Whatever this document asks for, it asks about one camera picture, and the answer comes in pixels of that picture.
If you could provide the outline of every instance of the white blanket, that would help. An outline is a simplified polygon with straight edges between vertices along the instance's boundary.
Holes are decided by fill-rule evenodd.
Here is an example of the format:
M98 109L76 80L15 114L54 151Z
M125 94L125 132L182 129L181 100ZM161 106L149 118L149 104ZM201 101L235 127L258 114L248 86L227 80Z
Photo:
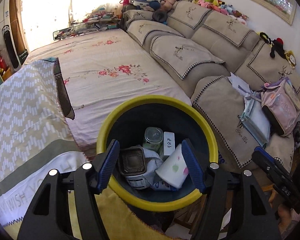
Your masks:
M169 74L122 30L91 33L32 51L26 63L58 57L75 119L67 119L81 148L97 141L104 119L131 98L156 94L190 99Z

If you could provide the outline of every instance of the sofa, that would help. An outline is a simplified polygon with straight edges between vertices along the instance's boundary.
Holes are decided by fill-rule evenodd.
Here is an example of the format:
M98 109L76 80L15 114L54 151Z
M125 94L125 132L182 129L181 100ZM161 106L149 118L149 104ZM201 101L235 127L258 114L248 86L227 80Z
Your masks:
M216 136L219 164L231 172L250 169L259 183L270 183L252 162L259 144L238 116L244 111L243 97L227 76L234 73L252 90L288 75L300 100L300 76L287 60L260 36L239 21L187 2L176 2L166 25L152 21L152 12L128 10L124 30L178 83L193 107L207 120ZM265 149L288 171L292 164L292 134L273 134Z

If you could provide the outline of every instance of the pink backpack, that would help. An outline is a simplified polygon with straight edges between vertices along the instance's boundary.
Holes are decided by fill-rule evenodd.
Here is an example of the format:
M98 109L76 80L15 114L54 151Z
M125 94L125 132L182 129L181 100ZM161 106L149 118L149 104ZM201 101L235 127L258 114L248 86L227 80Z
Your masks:
M300 101L289 78L265 84L261 107L278 135L286 136L293 131L300 113Z

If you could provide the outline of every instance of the blue gripper pad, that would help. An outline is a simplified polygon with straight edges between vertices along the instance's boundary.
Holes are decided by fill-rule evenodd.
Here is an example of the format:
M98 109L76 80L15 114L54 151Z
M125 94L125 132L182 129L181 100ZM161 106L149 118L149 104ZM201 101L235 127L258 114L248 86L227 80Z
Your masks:
M204 172L195 157L193 147L186 140L182 141L181 152L189 170L192 183L201 193L204 192L206 189L203 181Z
M112 147L108 150L108 155L103 162L103 165L98 174L98 185L97 190L100 192L104 190L110 180L111 174L114 170L115 164L117 163L119 152L120 152L120 145L119 142L116 140L112 144Z

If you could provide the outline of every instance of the white box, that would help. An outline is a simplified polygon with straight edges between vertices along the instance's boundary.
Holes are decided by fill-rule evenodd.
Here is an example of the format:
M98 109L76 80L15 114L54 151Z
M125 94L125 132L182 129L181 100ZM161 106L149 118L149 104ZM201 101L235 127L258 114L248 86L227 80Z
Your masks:
M175 150L174 133L164 132L160 158L165 161Z

